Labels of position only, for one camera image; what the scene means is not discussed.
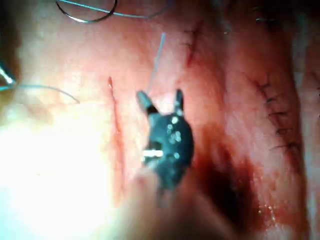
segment skin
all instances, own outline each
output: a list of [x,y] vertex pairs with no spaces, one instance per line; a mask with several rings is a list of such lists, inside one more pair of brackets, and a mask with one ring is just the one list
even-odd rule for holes
[[[116,11],[165,6],[155,2]],[[295,3],[271,11],[276,23],[256,22],[261,5],[178,0],[149,20],[81,24],[51,0],[4,1],[1,59],[18,83],[80,103],[49,89],[0,93],[1,239],[319,238],[319,19]],[[149,95],[169,113],[182,89],[195,154],[158,208],[157,176],[141,169],[149,125],[136,92],[162,33]]]

